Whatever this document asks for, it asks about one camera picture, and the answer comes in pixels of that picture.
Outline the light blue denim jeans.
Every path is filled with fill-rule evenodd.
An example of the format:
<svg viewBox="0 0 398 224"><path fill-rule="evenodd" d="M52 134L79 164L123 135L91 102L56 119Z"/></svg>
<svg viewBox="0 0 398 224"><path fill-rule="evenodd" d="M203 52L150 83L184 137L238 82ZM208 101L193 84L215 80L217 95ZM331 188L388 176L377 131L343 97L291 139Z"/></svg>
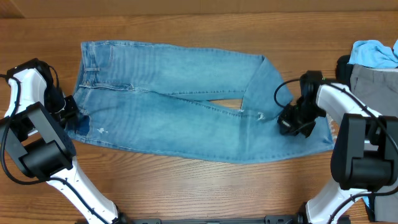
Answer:
<svg viewBox="0 0 398 224"><path fill-rule="evenodd" d="M333 149L326 118L309 137L279 132L292 101L263 55L128 40L81 43L77 141L123 151L253 164Z"/></svg>

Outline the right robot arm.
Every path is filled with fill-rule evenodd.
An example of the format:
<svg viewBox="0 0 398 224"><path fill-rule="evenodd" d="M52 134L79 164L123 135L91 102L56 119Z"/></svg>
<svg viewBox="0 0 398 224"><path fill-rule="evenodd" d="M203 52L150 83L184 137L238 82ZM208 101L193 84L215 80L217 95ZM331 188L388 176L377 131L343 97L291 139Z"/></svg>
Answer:
<svg viewBox="0 0 398 224"><path fill-rule="evenodd" d="M380 191L397 180L397 118L372 110L348 86L324 78L320 71L309 70L298 82L301 96L295 105L283 107L277 120L280 133L309 137L316 118L330 115L340 127L330 162L332 178L297 214L265 221L350 223L344 213L359 199L397 193Z"/></svg>

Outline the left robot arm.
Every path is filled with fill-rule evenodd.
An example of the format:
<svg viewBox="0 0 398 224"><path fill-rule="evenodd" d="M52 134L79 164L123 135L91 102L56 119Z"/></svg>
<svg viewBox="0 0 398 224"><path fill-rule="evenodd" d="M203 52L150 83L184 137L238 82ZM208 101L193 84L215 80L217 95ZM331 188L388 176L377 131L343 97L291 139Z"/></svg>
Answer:
<svg viewBox="0 0 398 224"><path fill-rule="evenodd" d="M82 171L76 149L65 132L78 108L65 96L55 69L33 58L1 75L11 88L9 107L1 120L1 155L9 155L29 178L19 180L1 158L4 173L20 185L47 183L62 193L87 223L130 223Z"/></svg>

